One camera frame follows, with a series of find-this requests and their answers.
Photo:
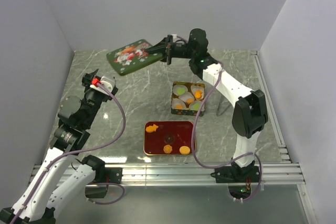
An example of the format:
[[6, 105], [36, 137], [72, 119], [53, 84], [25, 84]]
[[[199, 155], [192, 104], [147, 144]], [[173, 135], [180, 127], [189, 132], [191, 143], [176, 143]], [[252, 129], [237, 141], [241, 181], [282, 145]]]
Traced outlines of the gold tin lid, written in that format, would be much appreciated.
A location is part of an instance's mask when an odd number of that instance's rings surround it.
[[163, 58], [160, 53], [150, 54], [145, 50], [152, 45], [140, 39], [114, 51], [108, 52], [106, 58], [112, 69], [120, 76], [138, 71]]

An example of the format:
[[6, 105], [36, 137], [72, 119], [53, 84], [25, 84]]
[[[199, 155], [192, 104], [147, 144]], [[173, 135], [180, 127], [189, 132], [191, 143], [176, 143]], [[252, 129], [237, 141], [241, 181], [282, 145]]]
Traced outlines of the green round cookie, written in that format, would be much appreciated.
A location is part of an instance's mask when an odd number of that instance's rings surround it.
[[176, 94], [177, 95], [183, 95], [185, 93], [185, 89], [184, 88], [178, 88], [177, 90], [176, 90]]
[[199, 111], [199, 110], [204, 111], [204, 107], [202, 106], [201, 103], [193, 103], [191, 109], [193, 111]]

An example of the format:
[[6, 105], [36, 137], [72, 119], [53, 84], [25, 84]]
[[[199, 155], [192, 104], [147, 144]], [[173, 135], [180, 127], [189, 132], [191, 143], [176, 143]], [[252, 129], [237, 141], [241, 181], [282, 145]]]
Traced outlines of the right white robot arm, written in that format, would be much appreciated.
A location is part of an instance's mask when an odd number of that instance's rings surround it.
[[232, 105], [232, 126], [237, 133], [236, 149], [230, 163], [231, 175], [235, 181], [242, 182], [249, 176], [248, 166], [254, 163], [256, 143], [265, 124], [268, 112], [265, 94], [244, 86], [225, 69], [222, 62], [214, 59], [208, 52], [206, 32], [200, 28], [190, 31], [188, 40], [167, 35], [158, 44], [146, 49], [149, 54], [162, 54], [162, 61], [171, 64], [172, 58], [189, 60], [191, 71], [201, 80], [212, 85], [207, 93], [220, 92]]

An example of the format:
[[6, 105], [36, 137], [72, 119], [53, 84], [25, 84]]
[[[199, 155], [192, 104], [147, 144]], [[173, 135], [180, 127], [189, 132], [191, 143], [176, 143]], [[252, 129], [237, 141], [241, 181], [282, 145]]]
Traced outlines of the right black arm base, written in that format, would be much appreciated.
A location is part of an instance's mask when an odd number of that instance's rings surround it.
[[233, 164], [215, 169], [211, 177], [217, 184], [233, 184], [228, 186], [229, 195], [233, 201], [245, 202], [261, 188], [262, 171], [254, 162], [244, 168]]

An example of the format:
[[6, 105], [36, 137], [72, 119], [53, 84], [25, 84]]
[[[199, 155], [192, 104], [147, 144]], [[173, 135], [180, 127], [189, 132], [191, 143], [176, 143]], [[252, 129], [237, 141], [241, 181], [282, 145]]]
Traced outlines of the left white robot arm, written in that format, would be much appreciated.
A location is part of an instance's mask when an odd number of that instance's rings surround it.
[[4, 223], [55, 223], [63, 207], [90, 182], [100, 183], [106, 176], [104, 162], [88, 157], [64, 183], [58, 185], [70, 164], [81, 153], [88, 130], [102, 105], [116, 90], [115, 79], [97, 72], [84, 74], [84, 95], [66, 97], [58, 112], [55, 130], [45, 159], [30, 185], [11, 207], [1, 210]]

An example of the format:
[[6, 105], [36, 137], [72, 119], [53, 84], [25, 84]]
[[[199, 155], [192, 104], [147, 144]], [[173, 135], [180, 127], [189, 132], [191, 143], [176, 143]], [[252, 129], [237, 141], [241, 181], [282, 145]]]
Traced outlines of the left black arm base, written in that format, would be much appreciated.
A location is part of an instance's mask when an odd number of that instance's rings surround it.
[[105, 199], [111, 189], [120, 189], [123, 169], [105, 168], [104, 171], [99, 170], [92, 182], [85, 187], [85, 196], [88, 199]]

